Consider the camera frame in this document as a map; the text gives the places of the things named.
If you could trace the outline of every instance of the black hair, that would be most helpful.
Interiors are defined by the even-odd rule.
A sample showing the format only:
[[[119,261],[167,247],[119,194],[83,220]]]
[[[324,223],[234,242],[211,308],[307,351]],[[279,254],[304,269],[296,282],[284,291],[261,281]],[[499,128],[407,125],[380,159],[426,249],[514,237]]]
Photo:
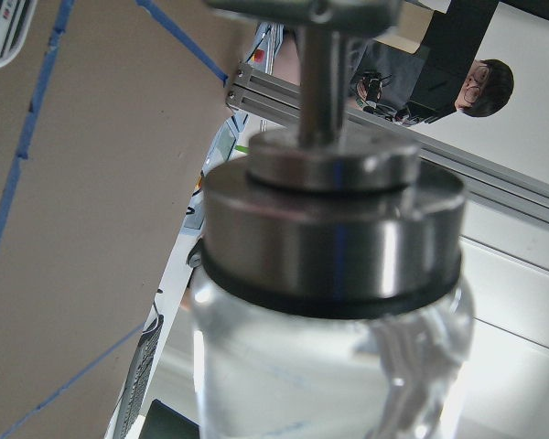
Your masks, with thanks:
[[[490,74],[478,100],[463,110],[464,114],[472,117],[494,114],[506,105],[514,89],[514,78],[509,66],[498,59],[486,59],[481,62],[490,67]]]

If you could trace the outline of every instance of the red object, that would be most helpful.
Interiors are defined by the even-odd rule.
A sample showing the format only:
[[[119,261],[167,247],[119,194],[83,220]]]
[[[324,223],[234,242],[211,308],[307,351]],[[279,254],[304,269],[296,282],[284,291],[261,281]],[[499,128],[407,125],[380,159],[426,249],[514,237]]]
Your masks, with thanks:
[[[264,50],[257,49],[254,52],[254,62],[263,62],[264,60]]]

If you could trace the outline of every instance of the clear plastic cylinder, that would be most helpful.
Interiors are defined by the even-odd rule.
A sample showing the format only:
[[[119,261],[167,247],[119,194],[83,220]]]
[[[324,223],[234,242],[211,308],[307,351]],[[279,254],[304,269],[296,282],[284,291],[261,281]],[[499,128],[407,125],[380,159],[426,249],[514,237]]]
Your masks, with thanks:
[[[468,358],[466,284],[398,316],[290,316],[193,280],[203,439],[447,439]]]

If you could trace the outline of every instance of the person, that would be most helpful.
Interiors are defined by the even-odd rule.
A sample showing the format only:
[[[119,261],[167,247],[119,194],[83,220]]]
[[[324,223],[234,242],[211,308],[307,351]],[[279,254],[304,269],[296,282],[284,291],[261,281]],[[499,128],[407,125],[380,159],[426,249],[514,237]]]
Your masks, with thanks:
[[[416,124],[415,119],[407,119],[404,110],[424,66],[421,58],[372,40],[361,50],[358,59],[354,61],[352,57],[350,63],[353,74],[348,105],[404,126]],[[273,74],[299,83],[293,32],[284,35],[274,60]],[[373,92],[369,93],[371,85],[374,85]],[[475,59],[457,97],[452,98],[451,112],[463,112],[471,117],[490,116],[508,103],[513,88],[514,78],[508,65],[498,59]]]

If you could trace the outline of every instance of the clear glass jar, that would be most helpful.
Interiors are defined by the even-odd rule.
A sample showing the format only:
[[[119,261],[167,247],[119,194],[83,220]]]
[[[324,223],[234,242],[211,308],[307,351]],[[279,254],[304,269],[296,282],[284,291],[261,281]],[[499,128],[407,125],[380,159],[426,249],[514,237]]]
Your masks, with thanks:
[[[372,320],[269,310],[227,293],[201,267],[192,289],[203,439],[453,437],[458,413],[444,404],[472,338],[465,283]]]

